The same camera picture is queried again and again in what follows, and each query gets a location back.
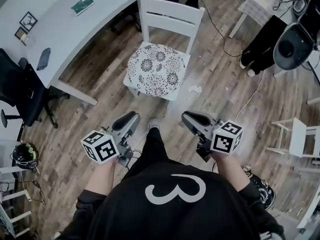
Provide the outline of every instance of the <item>paper scrap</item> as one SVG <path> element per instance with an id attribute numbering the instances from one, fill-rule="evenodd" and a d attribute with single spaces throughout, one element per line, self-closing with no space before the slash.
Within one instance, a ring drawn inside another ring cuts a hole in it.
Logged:
<path id="1" fill-rule="evenodd" d="M 202 93 L 201 86 L 192 85 L 192 86 L 189 86 L 188 90 L 189 90 L 189 93 L 191 93 L 192 91 L 195 91 L 196 93 L 199 93 L 199 94 Z"/>

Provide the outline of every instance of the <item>wall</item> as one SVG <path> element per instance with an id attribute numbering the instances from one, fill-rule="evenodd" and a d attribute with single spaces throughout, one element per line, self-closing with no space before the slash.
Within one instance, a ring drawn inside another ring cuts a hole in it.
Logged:
<path id="1" fill-rule="evenodd" d="M 15 37 L 20 20 L 30 11 L 33 16 L 41 20 L 41 16 L 57 0 L 6 0 L 0 7 L 0 47 L 3 48 L 14 62 L 18 62 L 26 53 L 22 43 Z M 16 108 L 12 108 L 0 101 L 0 110 L 7 115 L 18 114 Z M 15 140 L 18 136 L 21 120 L 11 120 L 7 128 L 0 123 L 0 140 Z"/>

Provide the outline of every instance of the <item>floral cushion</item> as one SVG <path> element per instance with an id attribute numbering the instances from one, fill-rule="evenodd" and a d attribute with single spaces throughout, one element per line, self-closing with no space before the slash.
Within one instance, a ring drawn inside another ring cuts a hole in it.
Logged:
<path id="1" fill-rule="evenodd" d="M 161 97 L 181 86 L 186 65 L 176 50 L 150 44 L 132 54 L 127 73 L 132 85 L 140 92 Z"/>

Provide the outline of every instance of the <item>white cube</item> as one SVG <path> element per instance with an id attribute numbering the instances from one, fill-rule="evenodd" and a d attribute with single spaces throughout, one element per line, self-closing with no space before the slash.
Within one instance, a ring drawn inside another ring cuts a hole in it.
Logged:
<path id="1" fill-rule="evenodd" d="M 224 154 L 231 154 L 239 146 L 243 128 L 228 120 L 213 132 L 210 149 Z"/>
<path id="2" fill-rule="evenodd" d="M 88 157 L 100 165 L 120 154 L 112 135 L 96 130 L 85 136 L 81 144 Z"/>

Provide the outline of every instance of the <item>black shirt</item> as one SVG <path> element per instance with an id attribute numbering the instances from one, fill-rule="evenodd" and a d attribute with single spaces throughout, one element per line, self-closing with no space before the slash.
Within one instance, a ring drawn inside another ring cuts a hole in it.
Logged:
<path id="1" fill-rule="evenodd" d="M 76 208 L 58 239 L 285 239 L 253 184 L 237 192 L 217 173 L 176 162 L 155 163 L 108 196 L 84 190 Z"/>

